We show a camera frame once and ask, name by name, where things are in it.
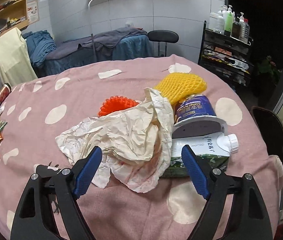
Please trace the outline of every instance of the crumpled tissue paper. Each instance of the crumpled tissue paper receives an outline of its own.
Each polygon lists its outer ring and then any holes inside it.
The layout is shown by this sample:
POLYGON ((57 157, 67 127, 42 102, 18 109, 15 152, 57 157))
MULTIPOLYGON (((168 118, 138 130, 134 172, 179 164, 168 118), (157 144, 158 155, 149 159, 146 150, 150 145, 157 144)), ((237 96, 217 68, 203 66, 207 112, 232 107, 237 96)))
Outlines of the crumpled tissue paper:
POLYGON ((145 88, 135 107, 100 118, 90 117, 55 138, 71 165, 86 158, 94 146, 103 158, 92 182, 105 188, 111 171, 135 192, 156 187, 170 165, 173 110, 159 91, 145 88))

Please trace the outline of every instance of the metal screw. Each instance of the metal screw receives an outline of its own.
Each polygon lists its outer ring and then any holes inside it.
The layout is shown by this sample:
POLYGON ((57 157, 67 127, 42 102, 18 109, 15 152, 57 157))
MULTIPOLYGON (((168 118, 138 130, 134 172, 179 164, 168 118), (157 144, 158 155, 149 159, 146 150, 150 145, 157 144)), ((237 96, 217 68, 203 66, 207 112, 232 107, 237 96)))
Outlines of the metal screw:
POLYGON ((38 174, 34 173, 33 175, 31 175, 31 179, 32 180, 36 180, 38 178, 38 174))
POLYGON ((252 180, 252 175, 249 174, 249 173, 246 173, 245 178, 248 179, 248 180, 252 180))
POLYGON ((68 175, 70 172, 71 172, 70 169, 63 169, 63 170, 62 170, 62 174, 63 174, 63 175, 68 175))
POLYGON ((220 169, 213 169, 212 172, 213 172, 215 175, 220 175, 220 174, 221 174, 221 170, 220 170, 220 169))

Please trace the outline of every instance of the white bottle cap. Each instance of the white bottle cap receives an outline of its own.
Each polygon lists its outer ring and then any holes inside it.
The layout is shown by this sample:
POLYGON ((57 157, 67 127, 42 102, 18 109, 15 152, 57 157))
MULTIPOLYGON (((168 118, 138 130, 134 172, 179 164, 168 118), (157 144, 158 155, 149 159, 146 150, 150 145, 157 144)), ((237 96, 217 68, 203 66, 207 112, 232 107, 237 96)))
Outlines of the white bottle cap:
POLYGON ((234 133, 232 133, 227 135, 227 137, 230 141, 230 153, 236 153, 239 148, 237 136, 234 133))

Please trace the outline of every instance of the poster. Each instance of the poster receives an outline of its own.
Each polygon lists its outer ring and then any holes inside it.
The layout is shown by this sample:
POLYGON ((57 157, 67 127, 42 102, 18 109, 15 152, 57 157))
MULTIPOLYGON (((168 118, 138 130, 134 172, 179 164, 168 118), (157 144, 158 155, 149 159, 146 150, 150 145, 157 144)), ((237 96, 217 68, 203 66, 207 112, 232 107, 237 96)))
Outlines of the poster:
POLYGON ((40 16, 38 14, 38 1, 30 1, 27 3, 27 17, 29 24, 37 22, 40 20, 40 16))

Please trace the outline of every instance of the red can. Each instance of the red can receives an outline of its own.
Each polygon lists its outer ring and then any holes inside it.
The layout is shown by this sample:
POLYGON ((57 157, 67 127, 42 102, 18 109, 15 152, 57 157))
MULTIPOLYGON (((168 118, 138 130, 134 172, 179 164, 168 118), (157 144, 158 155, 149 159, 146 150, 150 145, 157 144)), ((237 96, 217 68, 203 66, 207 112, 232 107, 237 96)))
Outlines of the red can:
POLYGON ((5 83, 4 86, 0 90, 0 105, 4 102, 6 97, 11 93, 12 88, 8 83, 5 83))

